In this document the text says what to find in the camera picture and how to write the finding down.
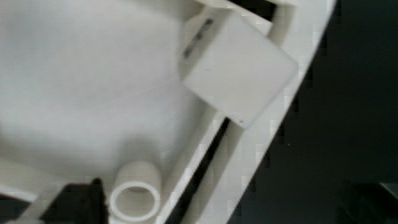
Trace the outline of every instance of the white plastic surface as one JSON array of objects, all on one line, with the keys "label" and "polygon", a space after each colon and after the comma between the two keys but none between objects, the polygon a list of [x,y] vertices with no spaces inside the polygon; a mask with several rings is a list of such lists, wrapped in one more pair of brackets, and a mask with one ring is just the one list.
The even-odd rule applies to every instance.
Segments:
[{"label": "white plastic surface", "polygon": [[0,157],[67,179],[166,177],[204,105],[179,83],[186,0],[0,2]]},{"label": "white plastic surface", "polygon": [[149,162],[131,162],[120,168],[108,200],[111,215],[122,221],[136,223],[156,215],[161,200],[161,176]]},{"label": "white plastic surface", "polygon": [[296,63],[239,14],[218,11],[202,39],[188,45],[182,83],[246,128],[296,74]]},{"label": "white plastic surface", "polygon": [[[227,7],[222,0],[198,1]],[[298,74],[248,132],[229,130],[234,144],[216,152],[184,223],[227,222],[312,59],[334,1],[275,3],[268,38],[298,62]],[[156,224],[223,119],[211,107],[198,119],[202,103],[177,80],[182,23],[198,9],[186,0],[0,2],[0,157],[39,168],[39,176],[99,176],[108,190],[120,165],[149,158],[165,178]],[[0,172],[0,193],[14,190],[33,200],[53,179],[30,185],[24,177]]]}]

